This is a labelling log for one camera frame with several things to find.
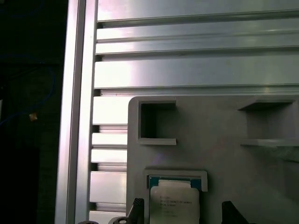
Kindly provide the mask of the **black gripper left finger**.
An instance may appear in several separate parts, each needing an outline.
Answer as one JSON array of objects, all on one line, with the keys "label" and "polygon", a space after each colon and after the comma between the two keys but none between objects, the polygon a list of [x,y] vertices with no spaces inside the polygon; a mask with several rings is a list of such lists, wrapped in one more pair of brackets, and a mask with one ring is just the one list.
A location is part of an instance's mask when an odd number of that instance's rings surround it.
[{"label": "black gripper left finger", "polygon": [[144,224],[144,199],[135,198],[128,215],[114,217],[109,224]]}]

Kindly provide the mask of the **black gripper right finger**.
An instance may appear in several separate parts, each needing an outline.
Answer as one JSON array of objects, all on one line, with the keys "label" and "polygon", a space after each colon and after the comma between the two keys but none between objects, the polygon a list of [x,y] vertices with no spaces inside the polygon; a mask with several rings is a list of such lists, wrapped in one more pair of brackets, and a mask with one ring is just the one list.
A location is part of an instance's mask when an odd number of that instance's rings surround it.
[{"label": "black gripper right finger", "polygon": [[231,201],[224,201],[221,204],[222,224],[248,224],[248,221],[237,210]]}]

